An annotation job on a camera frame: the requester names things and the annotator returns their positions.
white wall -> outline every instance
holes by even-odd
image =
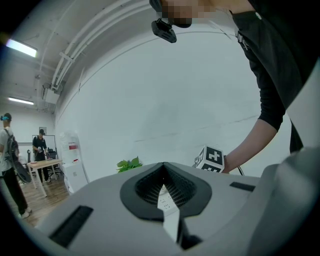
[[[204,144],[227,154],[260,114],[249,62],[223,34],[180,34],[174,44],[155,39],[116,58],[98,50],[99,61],[88,66],[84,59],[71,74],[55,117],[57,135],[77,131],[89,181],[115,174],[118,161],[136,156],[144,164],[191,166]],[[259,177],[281,162],[289,141],[286,117],[271,144],[243,166],[245,174]]]
[[[32,150],[32,135],[39,133],[39,127],[46,127],[48,135],[55,135],[52,114],[13,104],[0,104],[0,114],[5,113],[10,113],[12,116],[11,128],[19,143],[19,150],[25,157],[27,157],[27,150]]]

floor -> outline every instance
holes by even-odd
[[[37,181],[36,186],[38,189],[35,189],[32,183],[21,184],[24,197],[28,203],[28,206],[32,209],[31,215],[24,220],[33,227],[37,225],[41,218],[50,213],[56,206],[61,204],[69,196],[69,193],[65,187],[64,177],[59,175],[57,180],[55,180],[53,177],[51,178],[52,179],[50,183],[43,184],[47,197],[44,197],[42,194]],[[15,215],[18,215],[19,212],[17,205],[9,194],[9,191],[3,180],[1,181],[1,188],[12,211]]]

black shirt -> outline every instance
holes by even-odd
[[[44,154],[44,151],[45,151],[44,149],[47,148],[46,140],[43,137],[42,139],[40,139],[39,136],[36,136],[33,138],[32,145],[35,146],[36,148],[41,147],[42,154]]]
[[[296,12],[283,9],[272,0],[249,0],[256,11],[232,14],[239,34],[248,47],[241,43],[250,68],[256,76],[260,89],[261,115],[277,131],[283,121],[286,109],[300,92],[316,63],[318,54],[314,38],[305,26],[314,26],[310,20],[295,20]],[[299,135],[292,126],[290,151],[303,147]]]

green plant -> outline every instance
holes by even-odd
[[[122,160],[120,162],[117,163],[117,166],[119,167],[119,169],[116,169],[118,171],[118,173],[122,173],[125,172],[127,170],[131,170],[133,168],[137,168],[142,166],[142,163],[139,162],[139,158],[138,156],[134,159],[132,159],[131,161],[128,160]]]

fluorescent light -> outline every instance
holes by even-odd
[[[25,54],[28,54],[32,57],[36,57],[36,54],[37,54],[37,50],[36,49],[33,49],[23,43],[20,43],[20,42],[17,42],[15,40],[12,40],[12,39],[9,39],[8,42],[6,43],[6,46],[12,48],[12,49],[15,49],[15,50],[18,50],[20,52],[23,52]]]
[[[9,100],[13,101],[13,102],[20,102],[20,103],[25,103],[25,104],[30,104],[30,105],[34,104],[32,101],[22,100],[22,99],[18,99],[18,98],[9,97]]]

